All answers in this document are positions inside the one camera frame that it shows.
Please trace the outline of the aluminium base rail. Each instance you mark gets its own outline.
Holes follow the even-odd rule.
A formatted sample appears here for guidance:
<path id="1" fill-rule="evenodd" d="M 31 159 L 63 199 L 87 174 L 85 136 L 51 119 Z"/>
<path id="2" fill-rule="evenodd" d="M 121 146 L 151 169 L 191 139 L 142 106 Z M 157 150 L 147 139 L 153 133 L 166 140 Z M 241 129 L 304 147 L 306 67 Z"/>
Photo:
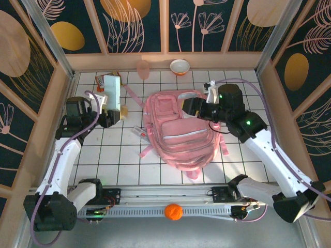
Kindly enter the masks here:
<path id="1" fill-rule="evenodd" d="M 227 187 L 221 185 L 166 185 L 166 186 L 102 186 L 92 182 L 83 182 L 76 186 L 64 189 L 63 194 L 73 202 L 77 209 L 84 207 L 165 207 L 170 204 L 181 206 L 199 206 L 209 204 L 245 205 L 257 203 L 256 197 L 234 197 L 230 203 L 213 203 L 212 187 Z M 119 205 L 102 205 L 103 189 L 120 189 L 121 200 Z"/>

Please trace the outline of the colourful snack bag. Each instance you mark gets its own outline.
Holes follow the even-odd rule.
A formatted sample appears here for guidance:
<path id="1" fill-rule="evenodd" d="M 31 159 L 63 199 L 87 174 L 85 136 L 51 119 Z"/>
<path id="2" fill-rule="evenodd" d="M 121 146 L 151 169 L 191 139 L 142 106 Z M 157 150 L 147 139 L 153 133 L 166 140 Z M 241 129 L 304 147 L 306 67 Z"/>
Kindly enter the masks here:
<path id="1" fill-rule="evenodd" d="M 97 92 L 104 92 L 104 75 L 98 75 L 96 76 L 95 80 L 96 80 L 96 84 L 97 84 Z"/>

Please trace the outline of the orange bowl white inside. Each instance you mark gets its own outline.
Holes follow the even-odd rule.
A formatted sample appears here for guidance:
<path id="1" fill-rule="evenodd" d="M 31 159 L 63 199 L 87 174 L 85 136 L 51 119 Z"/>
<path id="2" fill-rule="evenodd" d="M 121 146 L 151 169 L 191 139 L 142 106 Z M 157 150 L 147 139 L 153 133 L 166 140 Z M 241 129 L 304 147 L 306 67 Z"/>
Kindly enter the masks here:
<path id="1" fill-rule="evenodd" d="M 185 75 L 190 69 L 190 64 L 184 59 L 175 59 L 170 63 L 170 70 L 177 76 Z"/>

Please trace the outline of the aluminium frame post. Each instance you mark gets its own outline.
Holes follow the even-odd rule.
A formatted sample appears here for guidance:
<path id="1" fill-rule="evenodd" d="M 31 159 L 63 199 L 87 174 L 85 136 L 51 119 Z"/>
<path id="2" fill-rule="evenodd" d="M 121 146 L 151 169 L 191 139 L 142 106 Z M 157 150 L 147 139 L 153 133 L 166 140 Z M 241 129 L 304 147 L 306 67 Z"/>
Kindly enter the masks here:
<path id="1" fill-rule="evenodd" d="M 278 24 L 273 29 L 271 36 L 268 39 L 255 68 L 255 73 L 258 78 L 261 76 L 277 45 L 280 43 L 286 30 L 290 26 L 293 18 L 295 17 L 296 13 L 300 8 L 301 3 L 302 0 L 289 0 L 289 2 L 287 3 L 284 12 L 280 16 Z"/>
<path id="2" fill-rule="evenodd" d="M 73 69 L 57 41 L 48 21 L 55 21 L 65 9 L 64 0 L 20 0 L 27 13 L 41 32 L 56 59 L 68 75 L 73 79 Z"/>

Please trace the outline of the pink translucent plastic cup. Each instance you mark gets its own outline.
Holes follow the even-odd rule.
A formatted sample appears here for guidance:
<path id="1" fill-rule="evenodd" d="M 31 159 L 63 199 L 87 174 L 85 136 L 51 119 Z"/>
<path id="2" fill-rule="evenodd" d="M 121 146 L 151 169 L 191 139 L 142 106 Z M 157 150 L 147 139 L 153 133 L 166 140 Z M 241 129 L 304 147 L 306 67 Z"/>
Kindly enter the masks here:
<path id="1" fill-rule="evenodd" d="M 137 62 L 137 73 L 140 79 L 146 80 L 149 77 L 149 63 L 145 60 L 140 60 Z"/>

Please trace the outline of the orange ball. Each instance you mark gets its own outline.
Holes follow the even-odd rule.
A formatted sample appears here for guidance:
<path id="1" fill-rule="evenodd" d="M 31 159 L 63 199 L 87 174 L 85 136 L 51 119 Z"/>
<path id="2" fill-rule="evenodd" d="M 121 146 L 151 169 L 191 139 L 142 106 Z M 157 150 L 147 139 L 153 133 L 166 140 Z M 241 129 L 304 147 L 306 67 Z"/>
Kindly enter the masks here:
<path id="1" fill-rule="evenodd" d="M 164 216 L 172 221 L 177 221 L 183 216 L 183 208 L 178 204 L 167 205 L 164 209 Z"/>

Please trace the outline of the pink backpack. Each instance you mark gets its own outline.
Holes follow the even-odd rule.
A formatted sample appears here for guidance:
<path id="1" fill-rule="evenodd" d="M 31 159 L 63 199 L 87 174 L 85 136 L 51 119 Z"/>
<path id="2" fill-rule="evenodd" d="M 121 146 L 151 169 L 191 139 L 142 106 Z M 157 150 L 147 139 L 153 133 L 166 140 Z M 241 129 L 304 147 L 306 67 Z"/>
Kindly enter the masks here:
<path id="1" fill-rule="evenodd" d="M 193 89 L 163 90 L 142 102 L 127 84 L 123 87 L 143 110 L 143 126 L 149 146 L 141 151 L 141 158 L 154 150 L 164 163 L 184 171 L 190 179 L 197 179 L 201 169 L 219 151 L 224 156 L 229 155 L 219 124 L 190 117 L 182 110 L 185 99 L 205 99 L 201 92 Z"/>

